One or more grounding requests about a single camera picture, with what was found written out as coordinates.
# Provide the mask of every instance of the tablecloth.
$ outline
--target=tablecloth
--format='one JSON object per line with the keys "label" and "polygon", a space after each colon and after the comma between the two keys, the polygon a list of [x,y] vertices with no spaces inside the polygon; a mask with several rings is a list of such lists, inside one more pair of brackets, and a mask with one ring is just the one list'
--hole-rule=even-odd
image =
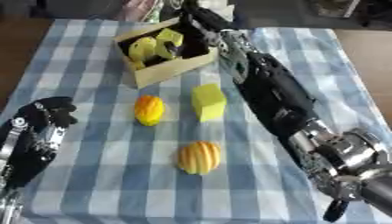
{"label": "tablecloth", "polygon": [[[34,99],[68,95],[79,123],[24,190],[23,223],[324,223],[331,200],[256,120],[217,61],[140,91],[126,84],[112,38],[136,27],[56,20],[45,36],[2,121]],[[368,128],[391,146],[387,124],[333,31],[260,28],[249,35],[318,99],[316,110],[334,130]],[[218,83],[227,107],[221,119],[200,123],[191,90],[204,83]],[[166,105],[155,127],[141,126],[132,114],[144,94]],[[173,155],[193,140],[220,145],[217,170],[198,176],[175,167]],[[339,223],[391,221],[355,202]]]}

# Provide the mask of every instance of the plastic orange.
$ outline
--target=plastic orange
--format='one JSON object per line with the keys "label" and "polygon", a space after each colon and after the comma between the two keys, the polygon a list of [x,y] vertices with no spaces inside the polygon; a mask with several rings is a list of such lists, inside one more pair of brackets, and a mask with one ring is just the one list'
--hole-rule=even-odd
{"label": "plastic orange", "polygon": [[159,97],[142,95],[135,103],[135,117],[145,126],[153,126],[159,123],[165,105]]}
{"label": "plastic orange", "polygon": [[178,167],[188,174],[207,174],[221,162],[221,149],[215,143],[190,143],[178,153]]}

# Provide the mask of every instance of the toy fruit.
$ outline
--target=toy fruit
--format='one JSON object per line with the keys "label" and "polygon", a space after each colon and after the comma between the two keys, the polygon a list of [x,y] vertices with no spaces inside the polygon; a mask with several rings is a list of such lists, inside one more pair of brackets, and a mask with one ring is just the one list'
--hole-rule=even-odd
{"label": "toy fruit", "polygon": [[153,126],[159,123],[165,105],[159,97],[142,95],[135,104],[135,117],[145,126]]}
{"label": "toy fruit", "polygon": [[183,41],[184,35],[177,31],[164,28],[157,35],[156,53],[164,59],[173,60],[176,58],[178,49],[182,46]]}
{"label": "toy fruit", "polygon": [[129,47],[129,57],[135,62],[145,62],[156,55],[157,41],[152,37],[140,38]]}
{"label": "toy fruit", "polygon": [[188,174],[207,174],[220,162],[220,147],[206,141],[191,143],[178,153],[178,167]]}
{"label": "toy fruit", "polygon": [[195,87],[192,105],[201,122],[223,116],[226,97],[214,83]]}

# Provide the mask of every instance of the robotic hand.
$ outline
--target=robotic hand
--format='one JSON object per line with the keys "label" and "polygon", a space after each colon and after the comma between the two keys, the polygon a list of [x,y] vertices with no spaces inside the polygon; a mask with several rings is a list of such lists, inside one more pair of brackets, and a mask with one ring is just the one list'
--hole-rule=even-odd
{"label": "robotic hand", "polygon": [[0,127],[0,221],[15,223],[20,192],[56,157],[76,107],[69,97],[52,97],[20,108]]}
{"label": "robotic hand", "polygon": [[297,166],[333,198],[324,220],[334,222],[349,201],[365,200],[392,216],[392,164],[385,146],[371,133],[333,133],[313,110],[312,99],[290,71],[197,0],[185,0],[181,23],[198,28],[218,46],[220,64],[234,77],[244,100],[279,140]]}

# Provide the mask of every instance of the yellow cube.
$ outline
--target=yellow cube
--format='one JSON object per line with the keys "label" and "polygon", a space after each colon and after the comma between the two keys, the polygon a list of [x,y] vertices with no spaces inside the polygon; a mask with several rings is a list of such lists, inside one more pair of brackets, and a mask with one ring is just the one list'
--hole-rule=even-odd
{"label": "yellow cube", "polygon": [[195,87],[192,105],[201,122],[223,116],[226,97],[214,83]]}
{"label": "yellow cube", "polygon": [[164,28],[159,35],[157,35],[157,47],[156,53],[164,59],[172,60],[176,57],[172,52],[168,51],[165,43],[172,42],[175,47],[182,46],[184,41],[184,35],[177,31],[173,31],[168,28]]}

